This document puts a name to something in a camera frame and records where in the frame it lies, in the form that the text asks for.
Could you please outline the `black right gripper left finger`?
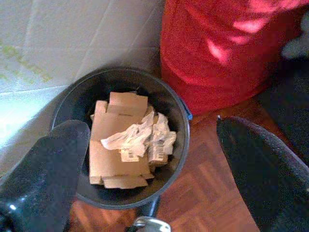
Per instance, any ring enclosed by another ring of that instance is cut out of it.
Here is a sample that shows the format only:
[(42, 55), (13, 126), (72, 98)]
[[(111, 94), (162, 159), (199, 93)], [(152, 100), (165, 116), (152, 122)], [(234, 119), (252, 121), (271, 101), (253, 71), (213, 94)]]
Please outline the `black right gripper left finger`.
[(0, 179), (2, 232), (62, 232), (89, 144), (89, 126), (68, 120), (40, 138)]

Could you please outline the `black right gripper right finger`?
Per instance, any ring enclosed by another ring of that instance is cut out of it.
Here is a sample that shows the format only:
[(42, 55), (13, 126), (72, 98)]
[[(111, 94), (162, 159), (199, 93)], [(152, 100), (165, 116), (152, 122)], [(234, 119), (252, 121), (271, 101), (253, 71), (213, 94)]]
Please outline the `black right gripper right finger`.
[(232, 176), (262, 232), (309, 229), (309, 168), (275, 134), (240, 117), (217, 119)]

